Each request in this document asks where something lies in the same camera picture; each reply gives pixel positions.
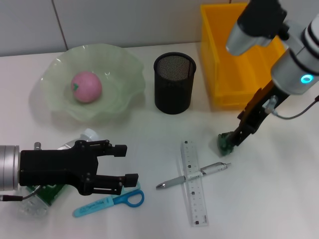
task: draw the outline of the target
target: pink toy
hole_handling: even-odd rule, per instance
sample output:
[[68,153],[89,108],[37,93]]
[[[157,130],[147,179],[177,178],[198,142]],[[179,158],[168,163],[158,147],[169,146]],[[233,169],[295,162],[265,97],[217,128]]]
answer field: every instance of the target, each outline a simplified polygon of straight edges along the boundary
[[71,82],[74,97],[83,103],[91,103],[102,93],[100,79],[92,72],[83,71],[75,75]]

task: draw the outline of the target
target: ruler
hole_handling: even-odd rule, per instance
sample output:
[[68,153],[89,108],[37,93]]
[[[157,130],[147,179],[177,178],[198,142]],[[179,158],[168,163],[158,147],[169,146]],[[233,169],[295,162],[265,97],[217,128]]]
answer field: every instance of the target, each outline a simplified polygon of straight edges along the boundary
[[[200,170],[198,166],[196,145],[192,141],[184,141],[181,145],[181,156],[185,178]],[[208,225],[207,211],[201,178],[186,182],[186,195],[193,227]]]

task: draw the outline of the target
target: mesh pen holder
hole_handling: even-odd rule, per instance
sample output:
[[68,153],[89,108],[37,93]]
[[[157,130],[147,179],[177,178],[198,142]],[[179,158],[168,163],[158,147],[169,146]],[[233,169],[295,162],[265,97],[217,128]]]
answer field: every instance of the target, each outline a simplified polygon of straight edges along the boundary
[[154,63],[155,105],[169,115],[188,109],[191,100],[196,64],[189,56],[169,52]]

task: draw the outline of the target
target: pen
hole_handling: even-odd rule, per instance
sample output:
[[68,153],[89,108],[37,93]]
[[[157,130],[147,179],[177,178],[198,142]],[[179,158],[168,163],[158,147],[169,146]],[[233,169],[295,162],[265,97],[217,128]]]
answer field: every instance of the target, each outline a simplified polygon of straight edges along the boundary
[[[221,163],[221,162],[208,165],[206,167],[201,168],[196,173],[189,174],[187,176],[187,180],[190,181],[190,180],[193,180],[193,179],[196,179],[199,177],[203,177],[203,176],[206,176],[206,175],[209,175],[212,173],[223,171],[223,170],[227,169],[230,165],[231,165],[231,163]],[[177,184],[181,184],[184,182],[186,182],[185,176],[180,176],[180,177],[173,178],[171,180],[168,180],[168,181],[165,181],[163,183],[158,184],[156,186],[156,189],[169,188],[171,186],[175,186]]]

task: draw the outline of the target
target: yellow storage box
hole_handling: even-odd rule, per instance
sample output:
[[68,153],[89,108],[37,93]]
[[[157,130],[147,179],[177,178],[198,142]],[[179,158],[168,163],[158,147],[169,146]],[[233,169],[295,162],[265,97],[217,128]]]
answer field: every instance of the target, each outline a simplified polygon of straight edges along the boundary
[[242,110],[259,88],[271,81],[271,67],[285,52],[279,38],[268,47],[254,46],[232,56],[226,42],[246,3],[202,5],[201,56],[212,103],[225,110]]

